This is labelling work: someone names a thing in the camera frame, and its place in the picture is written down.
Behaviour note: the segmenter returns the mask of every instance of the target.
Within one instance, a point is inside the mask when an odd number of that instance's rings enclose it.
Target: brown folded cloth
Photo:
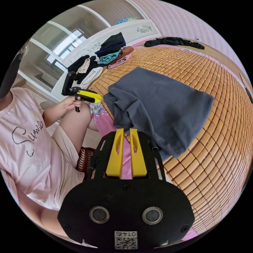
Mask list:
[[[123,48],[120,52],[119,52],[119,55],[118,57],[111,61],[108,65],[113,65],[114,63],[116,63],[118,60],[120,60],[123,56],[126,56],[126,55],[129,55],[130,53],[132,53],[134,51],[134,48],[133,47],[125,47]]]

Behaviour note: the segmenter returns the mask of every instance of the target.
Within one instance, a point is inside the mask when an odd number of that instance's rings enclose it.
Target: teal folded shirt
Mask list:
[[[98,63],[99,64],[109,64],[111,61],[114,61],[118,57],[120,51],[121,50],[119,50],[116,53],[110,53],[108,55],[101,56]]]

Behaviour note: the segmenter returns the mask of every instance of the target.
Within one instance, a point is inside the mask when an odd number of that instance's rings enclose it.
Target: window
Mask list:
[[[52,51],[58,55],[61,59],[64,59],[74,48],[84,42],[86,38],[84,33],[80,29],[72,31],[72,34],[67,36],[60,42]],[[46,61],[52,65],[55,65],[59,70],[66,71],[66,67],[57,61],[52,55],[46,58]]]

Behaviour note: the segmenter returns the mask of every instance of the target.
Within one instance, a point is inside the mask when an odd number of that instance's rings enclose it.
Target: yellow gripper jaw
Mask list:
[[[108,161],[106,176],[114,178],[122,178],[123,166],[123,140],[124,129],[117,129],[111,155]],[[130,129],[130,150],[131,150],[131,167],[132,179],[145,177],[147,169],[143,158],[142,148],[139,141],[137,129]]]

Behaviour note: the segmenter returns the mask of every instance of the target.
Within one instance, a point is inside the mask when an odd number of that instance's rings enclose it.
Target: woman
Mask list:
[[[66,194],[84,180],[76,165],[87,128],[96,126],[89,106],[72,96],[43,111],[29,90],[11,88],[27,44],[0,85],[0,169],[24,213],[40,227],[66,236],[58,210]],[[46,128],[65,114],[50,137]]]

